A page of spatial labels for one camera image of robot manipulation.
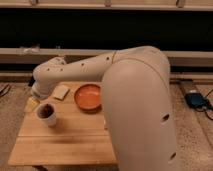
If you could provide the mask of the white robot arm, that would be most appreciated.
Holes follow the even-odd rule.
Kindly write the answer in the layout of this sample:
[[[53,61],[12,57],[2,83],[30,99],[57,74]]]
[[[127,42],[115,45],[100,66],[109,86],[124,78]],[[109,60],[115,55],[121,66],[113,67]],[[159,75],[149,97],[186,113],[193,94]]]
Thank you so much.
[[[63,81],[99,81],[119,171],[181,171],[168,57],[153,46],[113,50],[68,63],[54,57],[33,70],[31,94],[50,96]]]

